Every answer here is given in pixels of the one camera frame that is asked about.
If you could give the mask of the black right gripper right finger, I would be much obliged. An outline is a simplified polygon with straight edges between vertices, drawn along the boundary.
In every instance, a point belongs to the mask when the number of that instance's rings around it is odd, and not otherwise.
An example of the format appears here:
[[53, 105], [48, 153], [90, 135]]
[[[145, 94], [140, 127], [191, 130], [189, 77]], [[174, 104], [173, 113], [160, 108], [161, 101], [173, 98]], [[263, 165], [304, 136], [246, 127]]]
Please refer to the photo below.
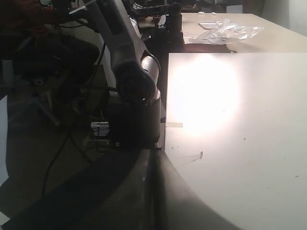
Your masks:
[[237, 230], [239, 228], [207, 206], [161, 150], [150, 151], [149, 191], [150, 215], [154, 230]]

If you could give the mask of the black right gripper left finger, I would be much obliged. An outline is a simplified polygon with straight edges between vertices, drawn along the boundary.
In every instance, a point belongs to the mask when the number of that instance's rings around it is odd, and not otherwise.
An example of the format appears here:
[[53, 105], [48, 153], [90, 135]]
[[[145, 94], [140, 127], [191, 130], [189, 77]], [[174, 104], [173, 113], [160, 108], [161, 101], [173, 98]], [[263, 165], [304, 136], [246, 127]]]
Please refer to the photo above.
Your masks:
[[151, 229], [152, 152], [112, 151], [6, 222], [4, 230]]

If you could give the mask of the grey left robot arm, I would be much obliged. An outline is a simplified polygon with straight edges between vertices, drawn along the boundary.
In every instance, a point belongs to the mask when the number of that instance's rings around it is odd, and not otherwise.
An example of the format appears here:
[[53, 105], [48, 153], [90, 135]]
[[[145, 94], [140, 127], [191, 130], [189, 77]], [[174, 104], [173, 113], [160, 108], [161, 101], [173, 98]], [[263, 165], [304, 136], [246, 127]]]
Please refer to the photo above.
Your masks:
[[110, 52], [117, 96], [106, 110], [111, 140], [131, 148], [154, 148], [160, 138], [160, 64], [139, 38], [120, 0], [88, 7]]

